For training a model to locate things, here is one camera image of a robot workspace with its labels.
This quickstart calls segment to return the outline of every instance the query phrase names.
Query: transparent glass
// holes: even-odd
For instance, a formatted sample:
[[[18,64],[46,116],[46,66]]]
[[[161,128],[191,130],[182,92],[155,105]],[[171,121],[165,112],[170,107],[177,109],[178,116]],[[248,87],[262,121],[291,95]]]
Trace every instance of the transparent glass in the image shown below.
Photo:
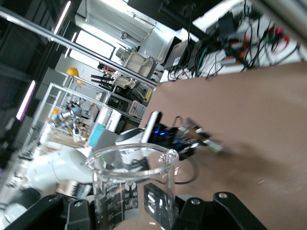
[[[175,150],[153,144],[112,146],[90,156],[97,229],[170,230],[178,159]]]

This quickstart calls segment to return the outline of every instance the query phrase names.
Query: brown tabletop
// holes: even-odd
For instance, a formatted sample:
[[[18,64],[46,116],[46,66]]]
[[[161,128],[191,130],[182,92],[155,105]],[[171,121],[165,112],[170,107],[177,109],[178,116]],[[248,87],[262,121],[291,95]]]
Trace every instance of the brown tabletop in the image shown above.
[[[163,112],[171,126],[191,117],[224,144],[193,156],[198,179],[176,185],[176,194],[212,200],[234,193],[268,229],[307,229],[307,65],[305,62],[160,83],[145,116]],[[177,180],[192,175],[180,162]]]

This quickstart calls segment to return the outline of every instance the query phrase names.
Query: desk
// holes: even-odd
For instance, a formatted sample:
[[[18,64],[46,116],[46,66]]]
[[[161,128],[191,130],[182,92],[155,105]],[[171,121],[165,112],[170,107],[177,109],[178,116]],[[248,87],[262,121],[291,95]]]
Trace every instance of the desk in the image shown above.
[[[224,143],[223,153],[199,149],[199,177],[176,194],[212,200],[234,193],[268,229],[307,227],[307,65],[305,62],[160,83],[150,113],[161,123],[191,117]],[[182,170],[191,173],[189,162]]]

